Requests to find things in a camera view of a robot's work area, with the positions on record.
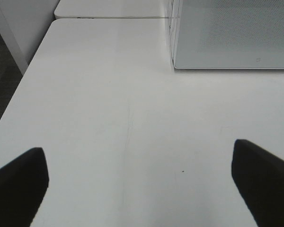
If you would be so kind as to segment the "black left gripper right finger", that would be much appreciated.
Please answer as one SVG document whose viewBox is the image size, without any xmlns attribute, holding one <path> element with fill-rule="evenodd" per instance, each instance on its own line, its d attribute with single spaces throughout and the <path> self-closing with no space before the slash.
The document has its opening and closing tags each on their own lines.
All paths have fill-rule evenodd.
<svg viewBox="0 0 284 227">
<path fill-rule="evenodd" d="M 231 176 L 257 226 L 284 227 L 284 160 L 237 139 Z"/>
</svg>

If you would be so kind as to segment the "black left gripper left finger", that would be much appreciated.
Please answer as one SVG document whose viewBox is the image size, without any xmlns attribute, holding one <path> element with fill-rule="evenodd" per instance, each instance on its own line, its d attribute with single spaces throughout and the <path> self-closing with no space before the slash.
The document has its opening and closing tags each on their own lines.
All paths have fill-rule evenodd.
<svg viewBox="0 0 284 227">
<path fill-rule="evenodd" d="M 0 168 L 0 227 L 30 226 L 48 186 L 42 148 L 31 148 Z"/>
</svg>

